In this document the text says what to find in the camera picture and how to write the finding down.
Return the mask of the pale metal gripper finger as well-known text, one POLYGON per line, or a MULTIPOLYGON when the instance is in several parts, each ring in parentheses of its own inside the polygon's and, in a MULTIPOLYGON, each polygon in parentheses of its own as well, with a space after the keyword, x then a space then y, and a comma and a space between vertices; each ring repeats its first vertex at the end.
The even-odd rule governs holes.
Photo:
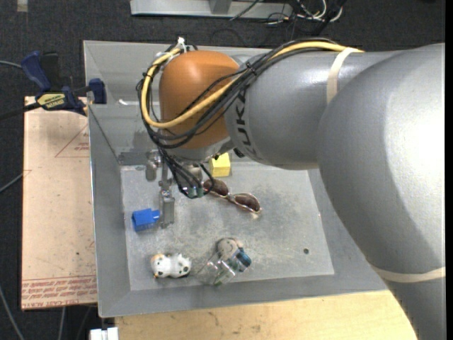
POLYGON ((161 190, 159 194, 159 222, 162 228, 172 225, 175 220, 175 198, 171 190, 161 190))
POLYGON ((145 177, 147 181, 155 181, 157 171, 159 169, 159 155, 155 153, 147 154, 147 161, 145 164, 145 177))

